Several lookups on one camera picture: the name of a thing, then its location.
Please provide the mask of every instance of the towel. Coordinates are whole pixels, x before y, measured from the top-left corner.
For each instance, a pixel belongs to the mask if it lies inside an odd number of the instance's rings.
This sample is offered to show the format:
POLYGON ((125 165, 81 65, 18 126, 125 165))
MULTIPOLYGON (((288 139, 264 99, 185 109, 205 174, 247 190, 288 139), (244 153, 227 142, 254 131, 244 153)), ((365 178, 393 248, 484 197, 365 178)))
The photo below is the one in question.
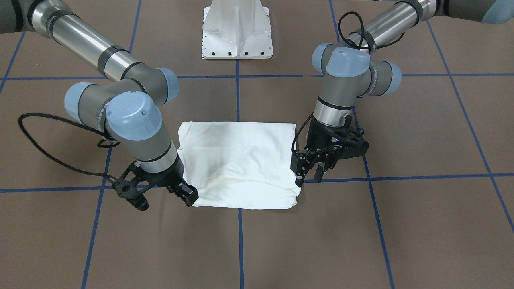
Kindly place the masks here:
POLYGON ((288 209, 300 188, 290 169, 292 123, 184 122, 178 154, 193 206, 288 209))

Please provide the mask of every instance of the white plastic stand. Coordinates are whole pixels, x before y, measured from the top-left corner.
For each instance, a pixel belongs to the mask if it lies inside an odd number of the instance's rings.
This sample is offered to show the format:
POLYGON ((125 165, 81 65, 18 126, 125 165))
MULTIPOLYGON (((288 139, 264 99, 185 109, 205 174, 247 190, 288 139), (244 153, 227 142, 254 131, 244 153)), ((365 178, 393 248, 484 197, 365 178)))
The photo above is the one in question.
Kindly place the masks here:
POLYGON ((260 0, 213 0, 204 9, 204 59, 273 56, 269 9, 260 0))

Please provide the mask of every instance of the blue joint cap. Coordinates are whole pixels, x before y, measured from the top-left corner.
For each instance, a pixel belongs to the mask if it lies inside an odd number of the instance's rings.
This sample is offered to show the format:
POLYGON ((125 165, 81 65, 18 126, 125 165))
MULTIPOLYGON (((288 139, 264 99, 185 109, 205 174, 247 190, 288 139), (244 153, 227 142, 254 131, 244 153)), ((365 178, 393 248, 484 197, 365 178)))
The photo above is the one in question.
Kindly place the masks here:
POLYGON ((359 76, 370 69, 370 55, 348 47, 337 47, 326 66, 332 76, 349 78, 359 76))
POLYGON ((502 24, 514 17, 513 0, 496 0, 482 18, 484 24, 502 24))
POLYGON ((323 69, 321 68, 321 60, 323 59, 323 53, 325 52, 325 49, 331 45, 331 43, 321 43, 314 49, 313 57, 312 57, 312 64, 315 70, 317 70, 319 73, 323 73, 323 69))
POLYGON ((180 83, 178 83, 178 78, 173 71, 167 68, 158 68, 164 74, 164 78, 166 78, 166 84, 168 85, 168 98, 163 104, 168 103, 168 101, 177 97, 178 92, 180 91, 180 83))
POLYGON ((401 84, 401 69, 398 65, 386 61, 391 66, 391 71, 393 73, 393 77, 391 78, 391 84, 389 85, 389 88, 386 92, 384 92, 382 95, 391 94, 395 92, 401 84))
POLYGON ((113 132, 127 140, 149 139, 162 127, 159 109, 144 92, 118 94, 109 102, 106 116, 113 132))
POLYGON ((64 97, 64 108, 66 109, 66 112, 76 121, 80 122, 81 124, 84 124, 79 117, 79 101, 80 97, 82 96, 82 93, 86 88, 88 88, 91 85, 96 85, 91 82, 79 82, 74 84, 72 87, 68 89, 66 92, 66 96, 64 97))

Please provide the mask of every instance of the folded white towel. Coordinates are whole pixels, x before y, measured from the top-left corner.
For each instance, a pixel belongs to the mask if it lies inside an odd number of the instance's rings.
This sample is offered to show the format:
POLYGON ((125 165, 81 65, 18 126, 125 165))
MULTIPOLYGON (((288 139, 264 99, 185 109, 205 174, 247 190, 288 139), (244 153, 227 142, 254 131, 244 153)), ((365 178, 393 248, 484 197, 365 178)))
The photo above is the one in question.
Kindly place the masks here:
POLYGON ((193 206, 288 209, 300 188, 290 169, 292 123, 184 122, 178 154, 193 206))

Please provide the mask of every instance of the robotic arm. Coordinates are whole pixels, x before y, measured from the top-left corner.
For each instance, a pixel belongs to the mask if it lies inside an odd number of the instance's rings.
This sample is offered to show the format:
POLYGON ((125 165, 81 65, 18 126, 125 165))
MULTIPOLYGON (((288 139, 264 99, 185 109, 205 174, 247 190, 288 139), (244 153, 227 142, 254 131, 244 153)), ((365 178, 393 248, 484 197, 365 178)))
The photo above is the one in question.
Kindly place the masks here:
POLYGON ((320 183, 324 173, 334 168, 338 160, 366 153, 369 143, 362 138, 364 130, 350 129, 355 100, 393 93, 401 83, 397 65, 372 61, 370 55, 420 21, 436 15, 501 24, 514 16, 514 1, 399 1, 339 43, 319 45, 313 53, 312 64, 325 77, 307 133, 307 144, 301 151, 293 150, 291 157, 291 170, 297 177, 298 187, 316 164, 314 180, 320 183))
POLYGON ((113 81, 105 86, 75 84, 66 93, 65 108, 78 122, 126 145, 136 159, 119 179, 107 179, 121 198, 146 210, 143 194, 160 186, 187 206, 198 199, 196 189, 182 178, 182 161, 157 108, 178 94, 178 79, 171 70, 151 69, 83 22, 61 0, 0 0, 0 33, 18 31, 35 31, 55 40, 113 81), (135 177, 126 180, 130 172, 135 177), (138 190, 144 181, 149 184, 138 190))

